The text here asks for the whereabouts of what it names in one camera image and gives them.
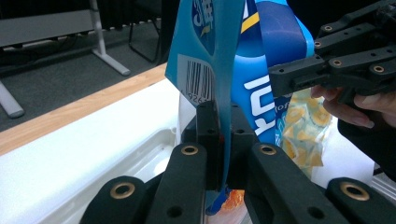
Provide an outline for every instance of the human hand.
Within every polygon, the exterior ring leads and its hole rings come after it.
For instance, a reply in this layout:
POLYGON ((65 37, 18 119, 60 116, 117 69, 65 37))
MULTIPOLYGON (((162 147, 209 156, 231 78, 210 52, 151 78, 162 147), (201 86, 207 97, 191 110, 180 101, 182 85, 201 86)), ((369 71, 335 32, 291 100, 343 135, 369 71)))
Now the human hand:
POLYGON ((341 90, 341 88, 326 90, 321 86, 315 86, 311 89, 311 96, 314 98, 323 96, 325 99, 323 107, 347 123, 369 129, 396 128, 396 91, 372 96, 356 95, 354 103, 357 107, 374 111, 365 114, 349 105, 339 104, 337 99, 341 90))

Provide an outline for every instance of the finger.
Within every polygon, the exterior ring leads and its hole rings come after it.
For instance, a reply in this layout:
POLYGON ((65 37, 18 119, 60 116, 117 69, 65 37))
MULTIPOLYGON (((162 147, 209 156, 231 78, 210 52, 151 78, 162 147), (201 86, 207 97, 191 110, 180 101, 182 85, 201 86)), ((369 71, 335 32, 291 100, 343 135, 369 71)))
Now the finger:
POLYGON ((323 96, 326 100, 330 101, 335 99, 340 91, 338 89, 325 89, 322 86, 314 86, 311 88, 311 97, 319 98, 323 96))
POLYGON ((354 125, 373 128, 375 124, 362 112, 349 105, 338 104, 336 99, 324 101, 323 107, 337 118, 354 125))
POLYGON ((324 92, 326 89, 324 89, 322 86, 314 86, 311 88, 311 97, 312 98, 319 98, 320 96, 324 95, 324 92))
POLYGON ((374 111, 382 112, 385 122, 396 127, 396 92, 379 93, 371 96, 356 95, 355 105, 374 111))

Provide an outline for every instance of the barcode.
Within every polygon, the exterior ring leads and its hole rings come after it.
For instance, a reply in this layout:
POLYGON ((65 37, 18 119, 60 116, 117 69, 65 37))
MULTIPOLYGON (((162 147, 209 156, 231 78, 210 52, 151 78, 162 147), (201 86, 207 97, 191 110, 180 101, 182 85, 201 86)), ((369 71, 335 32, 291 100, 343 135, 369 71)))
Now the barcode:
POLYGON ((213 73, 210 67, 187 61, 186 93, 210 99, 212 96, 213 73))
POLYGON ((181 61, 177 77, 180 91, 194 105, 212 100, 214 74, 210 65, 187 56, 181 61))

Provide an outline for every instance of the wooden table edge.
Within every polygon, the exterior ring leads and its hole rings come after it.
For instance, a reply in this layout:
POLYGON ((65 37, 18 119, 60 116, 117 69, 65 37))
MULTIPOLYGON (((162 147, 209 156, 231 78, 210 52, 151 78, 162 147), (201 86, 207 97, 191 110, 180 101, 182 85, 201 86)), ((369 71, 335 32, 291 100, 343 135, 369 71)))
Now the wooden table edge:
POLYGON ((166 63, 0 133, 0 156, 164 79, 166 63))

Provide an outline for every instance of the metal chair leg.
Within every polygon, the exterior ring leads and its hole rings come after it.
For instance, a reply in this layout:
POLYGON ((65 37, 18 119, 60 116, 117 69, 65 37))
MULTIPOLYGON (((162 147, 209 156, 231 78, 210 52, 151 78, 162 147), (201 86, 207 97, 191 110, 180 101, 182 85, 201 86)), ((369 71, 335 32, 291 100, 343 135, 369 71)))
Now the metal chair leg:
POLYGON ((131 28, 129 31, 129 48, 131 50, 133 50, 135 53, 137 53, 139 56, 141 56, 142 58, 144 58, 145 60, 151 62, 151 63, 155 63, 158 60, 158 55, 160 52, 160 45, 161 45, 161 34, 160 31, 161 29, 158 28, 157 24, 156 24, 156 20, 153 19, 152 20, 152 24, 154 25, 155 31, 158 34, 158 41, 157 41, 157 46, 155 49, 155 54, 154 54, 154 58, 149 58, 147 55, 143 54, 141 51, 139 51, 138 49, 134 48, 132 45, 132 36, 134 34, 134 26, 131 24, 131 28))

